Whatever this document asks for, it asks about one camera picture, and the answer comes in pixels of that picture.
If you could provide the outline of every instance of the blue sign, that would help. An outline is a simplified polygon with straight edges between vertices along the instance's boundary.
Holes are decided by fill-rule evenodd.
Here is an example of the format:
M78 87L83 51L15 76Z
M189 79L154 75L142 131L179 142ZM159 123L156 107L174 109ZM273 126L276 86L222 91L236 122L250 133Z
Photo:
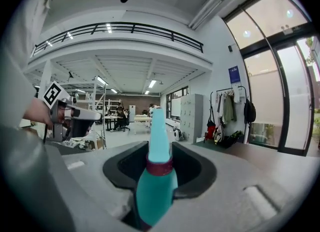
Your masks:
M240 74L239 74L238 66L229 68L229 76L230 76L231 84L240 82Z

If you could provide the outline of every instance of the gray cabinet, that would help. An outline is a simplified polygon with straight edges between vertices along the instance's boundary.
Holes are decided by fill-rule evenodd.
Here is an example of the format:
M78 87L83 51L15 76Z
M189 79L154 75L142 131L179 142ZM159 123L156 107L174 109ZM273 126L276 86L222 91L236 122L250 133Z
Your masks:
M196 139L202 136L203 108L203 95L192 94L181 97L180 130L190 143L195 143Z

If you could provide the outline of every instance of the teal bottle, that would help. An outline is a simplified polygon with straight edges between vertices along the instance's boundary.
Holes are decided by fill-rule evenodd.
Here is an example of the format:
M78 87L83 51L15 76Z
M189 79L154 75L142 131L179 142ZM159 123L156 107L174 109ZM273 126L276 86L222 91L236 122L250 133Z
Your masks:
M136 203L143 230L154 226L173 202L178 187L162 108L153 111L147 166L137 185Z

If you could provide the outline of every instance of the door frame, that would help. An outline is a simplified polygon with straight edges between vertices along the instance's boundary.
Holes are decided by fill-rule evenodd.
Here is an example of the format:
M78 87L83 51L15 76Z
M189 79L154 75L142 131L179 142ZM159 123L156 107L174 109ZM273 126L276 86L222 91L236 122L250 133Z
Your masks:
M279 140L279 145L278 145L278 152L306 156L308 149L309 149L309 145L310 145L310 141L311 141L311 137L312 137L312 131L313 131L314 115L315 115L315 97L314 97L314 89L313 89L313 85L312 85L311 75L310 75L309 69L307 67L306 60L305 60L305 58L302 54L302 51L298 45L298 40L300 40L300 39L294 39L294 40L291 40L291 41L288 41L288 42L285 42L282 44L277 44L272 47L272 50L273 50L273 53L275 56L275 60L278 63L279 72L281 74L281 79L282 79L283 88L284 88L283 123L282 123L282 130L281 130L281 135L280 135L280 140ZM308 83L309 90L310 90L310 92L309 92L310 93L309 109L311 112L310 112L309 132L307 134L308 137L305 140L305 149L294 149L294 148L285 147L287 135L288 135L288 131L289 131L289 123L290 123L290 96L289 96L289 88L288 88L286 73L284 71L284 67L282 65L281 59L278 55L278 50L282 50L282 49L286 49L286 48L290 48L290 47L296 47L298 54L300 55L300 58L302 58L303 67L304 67L304 70L306 73L307 83Z

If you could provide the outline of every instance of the glass door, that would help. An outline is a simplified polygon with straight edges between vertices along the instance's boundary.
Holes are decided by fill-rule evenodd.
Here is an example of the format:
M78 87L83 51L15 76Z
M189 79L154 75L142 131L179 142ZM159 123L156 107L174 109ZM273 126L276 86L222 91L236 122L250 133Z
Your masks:
M256 119L250 126L250 144L277 149L283 130L284 90L271 50L245 58Z
M320 142L320 73L318 59L320 42L317 37L309 37L298 40L297 45L305 60L306 71L313 89L313 106L311 107L313 122L311 122L311 139L306 154L307 156L320 157L320 151L318 150Z
M279 152L306 155L310 142L311 122L313 122L313 94L307 74L306 62L301 56L297 43L275 48L274 52L280 64L281 73L286 80L287 98L284 103L284 144Z

